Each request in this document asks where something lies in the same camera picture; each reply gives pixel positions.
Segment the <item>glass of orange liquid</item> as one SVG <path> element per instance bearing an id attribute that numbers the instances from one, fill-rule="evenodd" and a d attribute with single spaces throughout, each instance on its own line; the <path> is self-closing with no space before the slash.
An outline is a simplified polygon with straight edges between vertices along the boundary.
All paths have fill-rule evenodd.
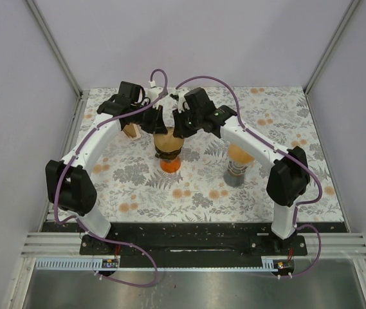
<path id="1" fill-rule="evenodd" d="M 176 157 L 173 160 L 160 160 L 160 167 L 166 173 L 176 173 L 181 167 L 180 157 Z"/>

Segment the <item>dark green dripper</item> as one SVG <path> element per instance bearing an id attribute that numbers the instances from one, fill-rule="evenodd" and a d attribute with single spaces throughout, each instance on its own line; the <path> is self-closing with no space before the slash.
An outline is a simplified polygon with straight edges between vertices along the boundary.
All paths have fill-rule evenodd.
<path id="1" fill-rule="evenodd" d="M 155 150 L 156 150 L 156 154 L 155 154 L 156 158 L 159 158 L 160 160 L 168 160 L 168 161 L 175 160 L 181 153 L 181 148 L 174 150 L 174 151 L 163 151 L 156 146 Z"/>

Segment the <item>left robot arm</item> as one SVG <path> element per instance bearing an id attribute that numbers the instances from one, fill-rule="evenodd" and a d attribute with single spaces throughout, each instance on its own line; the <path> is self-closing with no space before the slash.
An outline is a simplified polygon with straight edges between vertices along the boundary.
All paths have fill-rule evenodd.
<path id="1" fill-rule="evenodd" d="M 115 250 L 116 238 L 109 234 L 111 224 L 97 204 L 97 191 L 91 180 L 93 168 L 110 141 L 127 124 L 148 120 L 148 111 L 167 96 L 167 87 L 152 80 L 150 88 L 121 82 L 118 92 L 99 105 L 96 116 L 80 142 L 59 161 L 50 160 L 45 168 L 48 199 L 53 204 L 58 224 L 59 210 L 77 220 L 95 238 L 94 247 L 102 254 Z"/>

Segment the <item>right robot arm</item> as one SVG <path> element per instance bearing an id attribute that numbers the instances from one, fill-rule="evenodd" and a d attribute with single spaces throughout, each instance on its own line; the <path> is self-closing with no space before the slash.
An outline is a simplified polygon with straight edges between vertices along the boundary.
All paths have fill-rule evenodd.
<path id="1" fill-rule="evenodd" d="M 216 107 L 203 88 L 174 90 L 170 97 L 178 103 L 172 111 L 175 137 L 188 138 L 202 129 L 238 146 L 269 171 L 266 192 L 274 206 L 270 249 L 278 255 L 289 251 L 297 231 L 296 200 L 310 182 L 304 150 L 288 149 L 247 128 L 238 111 L 226 105 Z"/>

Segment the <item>brown paper coffee filter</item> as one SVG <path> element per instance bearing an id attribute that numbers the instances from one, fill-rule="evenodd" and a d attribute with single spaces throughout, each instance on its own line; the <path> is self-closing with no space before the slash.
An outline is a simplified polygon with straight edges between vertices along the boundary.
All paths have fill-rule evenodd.
<path id="1" fill-rule="evenodd" d="M 235 144 L 230 144 L 228 148 L 228 157 L 234 162 L 244 165 L 251 164 L 255 161 L 254 157 Z"/>

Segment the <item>glass coffee carafe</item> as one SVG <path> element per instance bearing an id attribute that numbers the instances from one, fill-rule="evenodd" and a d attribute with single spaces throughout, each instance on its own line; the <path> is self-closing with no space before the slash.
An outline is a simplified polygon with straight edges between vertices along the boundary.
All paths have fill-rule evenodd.
<path id="1" fill-rule="evenodd" d="M 230 187 L 240 187 L 244 183 L 244 174 L 233 174 L 228 170 L 224 172 L 223 178 L 225 183 Z"/>

